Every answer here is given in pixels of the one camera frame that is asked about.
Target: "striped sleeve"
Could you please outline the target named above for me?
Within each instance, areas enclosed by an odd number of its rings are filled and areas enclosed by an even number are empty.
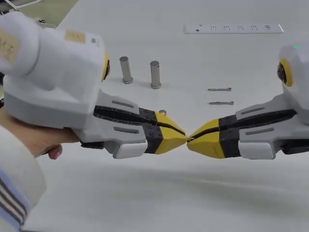
[[[0,135],[0,231],[16,232],[46,186],[39,164],[27,148],[1,126]]]

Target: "white tabletop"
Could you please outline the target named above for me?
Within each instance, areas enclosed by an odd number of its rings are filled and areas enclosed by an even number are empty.
[[[205,122],[281,93],[279,48],[309,38],[305,0],[80,0],[60,25],[103,36],[111,73],[102,84],[188,134]],[[186,35],[188,23],[280,23],[284,34]],[[128,56],[134,82],[122,83]],[[150,88],[152,60],[162,88]],[[232,87],[232,92],[207,92]],[[211,106],[209,101],[234,101]],[[114,160],[65,145],[39,159],[48,190],[27,229],[42,232],[306,232],[309,154],[216,160],[182,146],[161,156]]]

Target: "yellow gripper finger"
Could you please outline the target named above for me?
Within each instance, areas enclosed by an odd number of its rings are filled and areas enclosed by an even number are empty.
[[[184,131],[165,114],[155,112],[155,117],[157,125],[144,128],[148,142],[146,153],[163,154],[187,142]]]
[[[224,159],[239,157],[239,129],[231,128],[219,131],[219,120],[206,123],[190,136],[187,147],[202,155]]]

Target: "power strip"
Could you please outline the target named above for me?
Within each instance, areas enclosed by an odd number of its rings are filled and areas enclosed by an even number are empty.
[[[185,34],[280,34],[280,24],[192,24],[185,25]]]

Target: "white robotic arm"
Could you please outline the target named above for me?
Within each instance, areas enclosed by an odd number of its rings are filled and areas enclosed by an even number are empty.
[[[160,154],[186,142],[166,116],[104,93],[109,60],[100,36],[42,29],[20,12],[0,17],[4,107],[29,124],[71,128],[114,158]]]

